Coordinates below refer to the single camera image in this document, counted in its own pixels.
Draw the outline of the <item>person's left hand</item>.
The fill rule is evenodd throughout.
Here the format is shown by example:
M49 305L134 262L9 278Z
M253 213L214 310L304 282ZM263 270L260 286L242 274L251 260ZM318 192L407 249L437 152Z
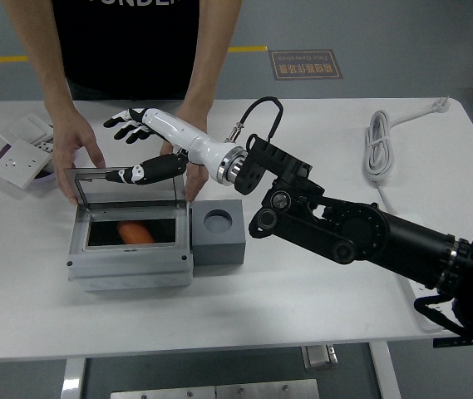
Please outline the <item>person's left hand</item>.
M211 106L212 104L183 102L176 115L206 133L207 117ZM204 166L189 162L185 177L185 199L189 202L194 201L208 179L209 172Z

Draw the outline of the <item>person's right hand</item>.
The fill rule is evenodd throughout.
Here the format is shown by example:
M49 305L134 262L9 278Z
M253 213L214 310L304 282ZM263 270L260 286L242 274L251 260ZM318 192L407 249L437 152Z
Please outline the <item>person's right hand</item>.
M60 191L71 204L76 204L76 196L68 182L66 169L72 169L78 150L85 148L96 168L105 168L106 163L88 121L74 106L59 107L50 111L54 130L52 161L56 182Z

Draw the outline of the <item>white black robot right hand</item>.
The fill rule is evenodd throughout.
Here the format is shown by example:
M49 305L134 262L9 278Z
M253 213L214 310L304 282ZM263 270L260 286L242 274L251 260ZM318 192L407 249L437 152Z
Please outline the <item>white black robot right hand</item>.
M218 183L230 185L247 157L247 152L234 142L218 142L195 126L156 108L122 111L107 120L104 127L111 128L121 122L125 125L115 134L117 140L128 134L139 137L157 134L178 151L122 170L108 171L106 180L111 182L148 185L182 175L192 163L205 166Z

